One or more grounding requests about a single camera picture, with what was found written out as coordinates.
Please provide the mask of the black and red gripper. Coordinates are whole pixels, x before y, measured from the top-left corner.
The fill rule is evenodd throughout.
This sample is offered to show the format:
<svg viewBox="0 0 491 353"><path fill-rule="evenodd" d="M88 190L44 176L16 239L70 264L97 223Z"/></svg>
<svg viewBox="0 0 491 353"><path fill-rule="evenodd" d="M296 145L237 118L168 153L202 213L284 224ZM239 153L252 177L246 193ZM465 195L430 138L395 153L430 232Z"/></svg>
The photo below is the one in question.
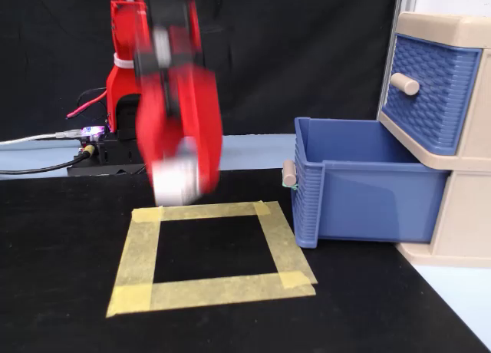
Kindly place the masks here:
<svg viewBox="0 0 491 353"><path fill-rule="evenodd" d="M193 0L143 0L139 15L134 66L141 80L136 133L140 155L153 185L153 165L175 155L184 137L194 139L201 193L210 193L219 182L222 120L214 73L196 63L201 53L199 22ZM165 138L166 105L160 73L170 70L170 82L180 117L169 119L176 128Z"/></svg>

